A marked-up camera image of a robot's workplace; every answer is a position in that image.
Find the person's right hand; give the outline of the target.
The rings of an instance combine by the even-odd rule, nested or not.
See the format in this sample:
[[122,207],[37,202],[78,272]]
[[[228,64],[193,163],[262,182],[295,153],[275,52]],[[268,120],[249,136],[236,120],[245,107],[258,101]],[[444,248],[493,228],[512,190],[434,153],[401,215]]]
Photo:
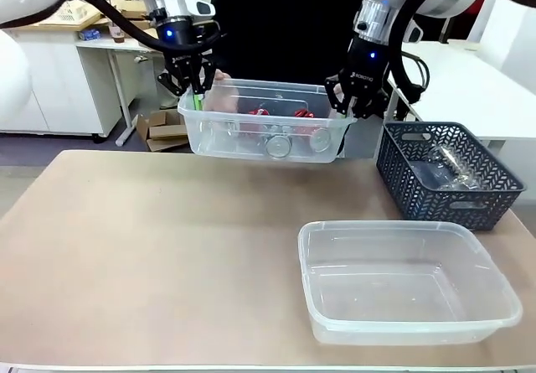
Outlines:
[[213,86],[204,98],[205,111],[238,112],[238,90],[233,85],[223,84],[223,80],[230,78],[229,74],[219,69],[215,71]]

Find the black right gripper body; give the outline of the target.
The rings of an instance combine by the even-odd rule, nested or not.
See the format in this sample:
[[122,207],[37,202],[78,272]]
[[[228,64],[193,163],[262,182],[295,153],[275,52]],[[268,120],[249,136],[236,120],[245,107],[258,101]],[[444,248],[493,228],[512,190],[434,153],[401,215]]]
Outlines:
[[353,37],[339,83],[345,96],[372,96],[382,86],[389,56],[388,47]]

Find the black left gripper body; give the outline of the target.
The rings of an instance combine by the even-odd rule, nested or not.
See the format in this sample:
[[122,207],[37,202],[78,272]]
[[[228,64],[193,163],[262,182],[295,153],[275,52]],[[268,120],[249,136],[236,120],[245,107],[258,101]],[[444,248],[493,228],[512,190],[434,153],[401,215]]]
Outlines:
[[[160,20],[157,23],[158,38],[173,47],[191,49],[199,43],[198,28],[193,25],[193,17],[169,17]],[[163,53],[166,70],[175,76],[179,73],[182,75],[199,75],[204,77],[201,69],[201,60],[203,56],[200,53],[169,52]]]

